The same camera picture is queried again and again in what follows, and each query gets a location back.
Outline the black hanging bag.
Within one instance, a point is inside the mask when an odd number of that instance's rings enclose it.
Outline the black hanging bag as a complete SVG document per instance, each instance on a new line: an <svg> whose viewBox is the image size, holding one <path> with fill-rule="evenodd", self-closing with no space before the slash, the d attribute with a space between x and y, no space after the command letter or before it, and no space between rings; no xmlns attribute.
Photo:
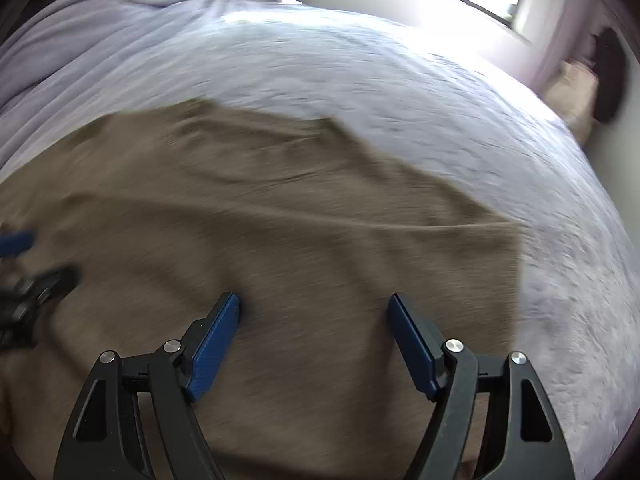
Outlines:
<svg viewBox="0 0 640 480"><path fill-rule="evenodd" d="M593 118L608 124L617 115L627 88L628 60L616 30L610 26L592 36L592 71L598 78Z"/></svg>

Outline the lavender embossed bedspread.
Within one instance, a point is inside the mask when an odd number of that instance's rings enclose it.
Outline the lavender embossed bedspread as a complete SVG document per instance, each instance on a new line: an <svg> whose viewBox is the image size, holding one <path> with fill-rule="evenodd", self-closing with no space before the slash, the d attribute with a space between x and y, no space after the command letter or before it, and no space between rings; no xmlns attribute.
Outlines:
<svg viewBox="0 0 640 480"><path fill-rule="evenodd" d="M336 117L520 222L518 344L550 393L577 477L612 464L639 408L639 258L586 156L533 92L498 68L447 58L410 27L257 0L120 64L1 172L100 115L194 96Z"/></svg>

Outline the pink pleated curtain right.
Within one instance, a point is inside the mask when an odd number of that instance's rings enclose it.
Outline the pink pleated curtain right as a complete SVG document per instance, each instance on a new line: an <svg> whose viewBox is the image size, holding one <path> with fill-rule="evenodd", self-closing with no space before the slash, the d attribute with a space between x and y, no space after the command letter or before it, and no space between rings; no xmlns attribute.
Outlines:
<svg viewBox="0 0 640 480"><path fill-rule="evenodd" d="M524 84L543 92L562 61L586 56L588 36L602 21L603 12L601 0L532 0L528 22L537 28L536 36L530 36L532 59Z"/></svg>

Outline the brown knit sweater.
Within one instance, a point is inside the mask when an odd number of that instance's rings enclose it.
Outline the brown knit sweater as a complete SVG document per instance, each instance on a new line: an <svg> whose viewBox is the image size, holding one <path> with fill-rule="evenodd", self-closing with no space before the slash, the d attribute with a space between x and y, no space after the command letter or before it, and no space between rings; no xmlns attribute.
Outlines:
<svg viewBox="0 0 640 480"><path fill-rule="evenodd" d="M28 270L79 266L34 350L1 361L1 425L51 477L99 353L148 352L223 292L241 322L198 421L230 479L398 479L431 415L385 322L403 292L505 354L520 231L329 118L207 101L101 117L3 181Z"/></svg>

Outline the purple fleece blanket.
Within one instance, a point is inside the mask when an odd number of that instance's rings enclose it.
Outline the purple fleece blanket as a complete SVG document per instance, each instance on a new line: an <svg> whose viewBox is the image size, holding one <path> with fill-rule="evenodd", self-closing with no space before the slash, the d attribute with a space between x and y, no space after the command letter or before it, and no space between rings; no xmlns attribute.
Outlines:
<svg viewBox="0 0 640 480"><path fill-rule="evenodd" d="M56 0L1 46L1 165L133 56L257 0Z"/></svg>

